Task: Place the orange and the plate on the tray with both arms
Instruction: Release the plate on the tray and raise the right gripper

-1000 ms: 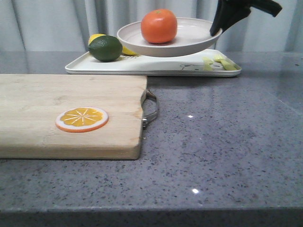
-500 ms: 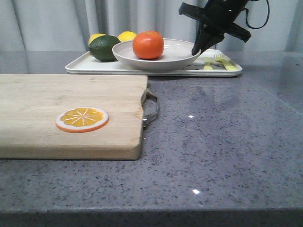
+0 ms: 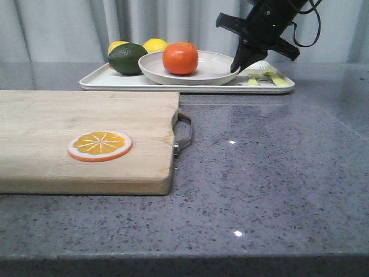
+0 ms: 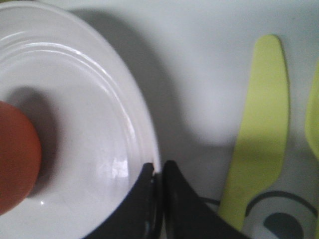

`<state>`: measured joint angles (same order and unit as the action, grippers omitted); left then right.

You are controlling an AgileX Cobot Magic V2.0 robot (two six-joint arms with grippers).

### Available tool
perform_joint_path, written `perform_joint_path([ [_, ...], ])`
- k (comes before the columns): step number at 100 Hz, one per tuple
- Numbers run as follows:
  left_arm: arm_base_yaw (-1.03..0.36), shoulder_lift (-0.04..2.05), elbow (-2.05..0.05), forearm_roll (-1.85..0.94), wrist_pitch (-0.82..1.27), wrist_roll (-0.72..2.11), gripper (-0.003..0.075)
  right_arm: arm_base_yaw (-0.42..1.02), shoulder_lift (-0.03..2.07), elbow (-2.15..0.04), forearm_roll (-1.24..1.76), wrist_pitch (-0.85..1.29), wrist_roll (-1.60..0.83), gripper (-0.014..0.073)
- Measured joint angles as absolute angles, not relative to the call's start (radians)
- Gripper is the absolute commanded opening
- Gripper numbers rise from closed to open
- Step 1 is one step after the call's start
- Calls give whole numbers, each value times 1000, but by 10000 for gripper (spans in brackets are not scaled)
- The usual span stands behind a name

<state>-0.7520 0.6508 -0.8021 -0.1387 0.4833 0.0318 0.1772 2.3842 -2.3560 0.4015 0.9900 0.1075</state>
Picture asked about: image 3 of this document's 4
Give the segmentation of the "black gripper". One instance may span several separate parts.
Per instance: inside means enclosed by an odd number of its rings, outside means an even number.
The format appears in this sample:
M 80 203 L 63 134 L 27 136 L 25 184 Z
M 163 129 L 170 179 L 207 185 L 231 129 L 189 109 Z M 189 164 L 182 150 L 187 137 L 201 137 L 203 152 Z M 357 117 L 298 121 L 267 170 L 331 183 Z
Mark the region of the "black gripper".
M 306 1 L 257 1 L 243 19 L 220 13 L 216 27 L 239 35 L 239 43 L 230 72 L 244 71 L 252 64 L 264 60 L 272 50 L 295 60 L 299 55 L 296 46 L 281 38 Z

